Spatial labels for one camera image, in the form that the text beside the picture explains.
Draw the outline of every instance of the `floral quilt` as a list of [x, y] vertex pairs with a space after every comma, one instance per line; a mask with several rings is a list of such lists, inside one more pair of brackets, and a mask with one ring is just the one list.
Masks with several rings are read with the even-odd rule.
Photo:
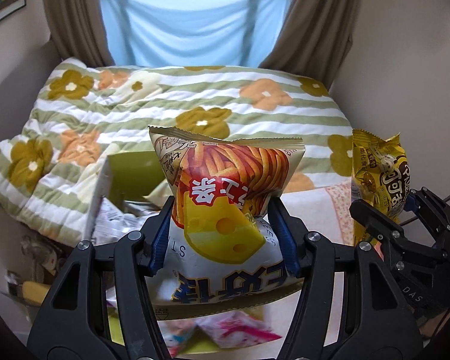
[[352, 129], [322, 83], [248, 67], [56, 67], [21, 135], [0, 142], [0, 205], [66, 245], [84, 237], [107, 155], [152, 150], [148, 126], [178, 126], [226, 140], [303, 138], [286, 192], [351, 176]]

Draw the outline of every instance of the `plastic bag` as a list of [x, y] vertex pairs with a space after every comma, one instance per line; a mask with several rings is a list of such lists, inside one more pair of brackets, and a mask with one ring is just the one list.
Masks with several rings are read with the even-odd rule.
[[225, 142], [175, 127], [150, 127], [150, 136], [175, 195], [163, 269], [147, 279], [152, 303], [217, 303], [296, 282], [262, 217], [299, 164], [303, 141]]
[[[399, 135], [387, 140], [364, 130], [353, 130], [352, 201], [363, 199], [391, 220], [398, 221], [408, 192], [410, 168]], [[354, 221], [354, 245], [377, 244], [360, 223]]]
[[221, 348], [242, 348], [282, 338], [263, 321], [241, 310], [196, 318], [197, 325]]
[[116, 242], [131, 231], [140, 230], [150, 216], [157, 214], [157, 211], [144, 211], [143, 216], [138, 217], [125, 214], [109, 199], [103, 198], [95, 221], [92, 243], [102, 245]]
[[195, 326], [193, 319], [158, 321], [158, 327], [171, 357], [175, 357], [192, 337]]

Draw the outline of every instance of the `blue gripper pad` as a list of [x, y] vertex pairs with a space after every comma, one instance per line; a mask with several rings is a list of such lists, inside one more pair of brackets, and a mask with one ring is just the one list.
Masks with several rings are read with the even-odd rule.
[[419, 210], [418, 205], [416, 204], [416, 199], [412, 194], [408, 195], [405, 200], [405, 206], [403, 207], [404, 211], [412, 211], [414, 214]]
[[280, 246], [280, 251], [282, 252], [286, 270], [292, 276], [297, 277], [300, 273], [300, 264], [295, 240], [293, 239], [279, 210], [269, 209], [268, 219], [270, 221], [271, 228], [278, 239], [278, 244]]
[[151, 244], [150, 272], [156, 275], [159, 269], [164, 267], [165, 254], [168, 247], [168, 233], [170, 229], [171, 212], [160, 225], [157, 235]]

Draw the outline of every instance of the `cheese stick snack bag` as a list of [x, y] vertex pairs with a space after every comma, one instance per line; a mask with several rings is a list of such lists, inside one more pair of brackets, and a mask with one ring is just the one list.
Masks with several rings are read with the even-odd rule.
[[152, 304], [220, 303], [297, 281], [263, 216], [299, 164], [302, 139], [227, 142], [176, 127], [150, 127], [150, 137], [175, 196], [163, 268], [147, 279]]
[[[363, 199], [398, 222], [410, 190], [410, 168], [399, 135], [387, 140], [353, 130], [352, 201]], [[354, 245], [377, 240], [360, 223], [353, 223]]]

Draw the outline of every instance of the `light blue curtain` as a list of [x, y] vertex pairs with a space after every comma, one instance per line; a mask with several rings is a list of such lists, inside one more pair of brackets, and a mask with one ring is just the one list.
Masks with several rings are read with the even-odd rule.
[[257, 67], [291, 0], [101, 0], [117, 65]]

